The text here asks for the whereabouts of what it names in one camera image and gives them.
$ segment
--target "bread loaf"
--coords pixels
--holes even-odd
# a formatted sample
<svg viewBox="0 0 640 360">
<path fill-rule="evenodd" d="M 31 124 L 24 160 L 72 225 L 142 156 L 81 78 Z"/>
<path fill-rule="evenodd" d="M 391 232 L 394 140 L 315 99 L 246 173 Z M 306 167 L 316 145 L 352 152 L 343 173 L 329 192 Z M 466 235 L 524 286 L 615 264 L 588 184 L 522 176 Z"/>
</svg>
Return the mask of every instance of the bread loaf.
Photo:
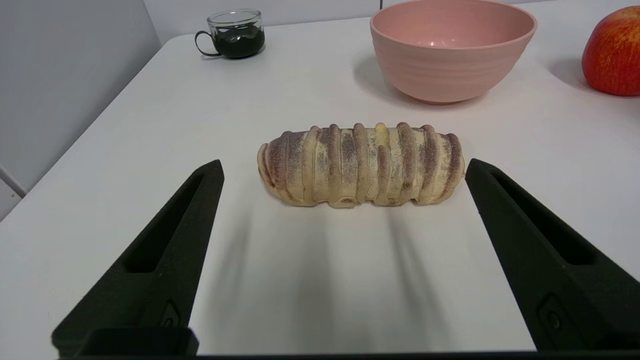
<svg viewBox="0 0 640 360">
<path fill-rule="evenodd" d="M 397 206 L 415 199 L 436 204 L 448 199 L 463 176 L 465 160 L 454 134 L 430 125 L 366 129 L 311 127 L 286 131 L 258 151 L 258 171 L 267 189 L 284 202 L 314 206 L 328 201 L 350 208 L 373 201 Z"/>
</svg>

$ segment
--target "pink bowl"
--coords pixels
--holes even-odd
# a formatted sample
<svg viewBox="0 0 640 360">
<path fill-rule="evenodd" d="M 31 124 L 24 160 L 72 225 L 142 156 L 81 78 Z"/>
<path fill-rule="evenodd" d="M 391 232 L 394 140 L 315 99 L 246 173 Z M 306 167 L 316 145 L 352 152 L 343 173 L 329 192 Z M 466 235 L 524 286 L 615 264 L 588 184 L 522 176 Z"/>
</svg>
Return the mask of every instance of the pink bowl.
<svg viewBox="0 0 640 360">
<path fill-rule="evenodd" d="M 536 19 L 486 0 L 416 0 L 371 17 L 378 64 L 398 90 L 450 103 L 481 95 L 511 71 L 536 31 Z"/>
</svg>

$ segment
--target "white table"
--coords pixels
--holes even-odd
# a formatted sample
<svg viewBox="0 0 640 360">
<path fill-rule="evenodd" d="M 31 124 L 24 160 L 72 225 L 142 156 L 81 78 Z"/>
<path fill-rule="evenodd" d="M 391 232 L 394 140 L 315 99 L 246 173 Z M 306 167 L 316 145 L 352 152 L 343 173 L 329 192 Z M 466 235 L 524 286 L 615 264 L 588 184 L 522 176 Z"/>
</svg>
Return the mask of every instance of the white table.
<svg viewBox="0 0 640 360">
<path fill-rule="evenodd" d="M 227 180 L 190 323 L 201 354 L 533 349 L 464 182 L 437 206 L 293 208 L 268 195 L 256 153 L 314 124 L 432 124 L 638 279 L 640 99 L 586 88 L 579 64 L 595 24 L 632 4 L 523 4 L 539 28 L 513 71 L 451 106 L 383 82 L 369 19 L 274 26 L 242 61 L 169 41 L 0 224 L 0 357 L 53 358 L 54 327 L 216 158 Z"/>
</svg>

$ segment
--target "red apple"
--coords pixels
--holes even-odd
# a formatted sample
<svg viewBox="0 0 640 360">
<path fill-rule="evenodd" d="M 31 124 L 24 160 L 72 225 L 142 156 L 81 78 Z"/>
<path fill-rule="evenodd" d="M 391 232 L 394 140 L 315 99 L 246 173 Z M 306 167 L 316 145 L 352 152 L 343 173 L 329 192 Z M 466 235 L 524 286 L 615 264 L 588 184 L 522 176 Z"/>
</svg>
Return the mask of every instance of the red apple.
<svg viewBox="0 0 640 360">
<path fill-rule="evenodd" d="M 614 95 L 640 95 L 640 6 L 612 12 L 593 30 L 582 54 L 589 85 Z"/>
</svg>

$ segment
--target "glass cup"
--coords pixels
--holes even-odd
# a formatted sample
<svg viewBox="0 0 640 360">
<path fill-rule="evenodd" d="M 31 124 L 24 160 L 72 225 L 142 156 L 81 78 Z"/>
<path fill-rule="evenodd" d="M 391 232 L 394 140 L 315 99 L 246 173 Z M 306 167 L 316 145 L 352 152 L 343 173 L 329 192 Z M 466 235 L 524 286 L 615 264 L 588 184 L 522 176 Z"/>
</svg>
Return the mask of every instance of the glass cup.
<svg viewBox="0 0 640 360">
<path fill-rule="evenodd" d="M 264 46 L 262 14 L 254 9 L 237 9 L 219 12 L 207 18 L 209 31 L 198 31 L 196 47 L 203 55 L 227 58 L 245 58 L 258 53 Z M 198 46 L 198 37 L 207 34 L 213 41 L 217 54 L 205 53 Z"/>
</svg>

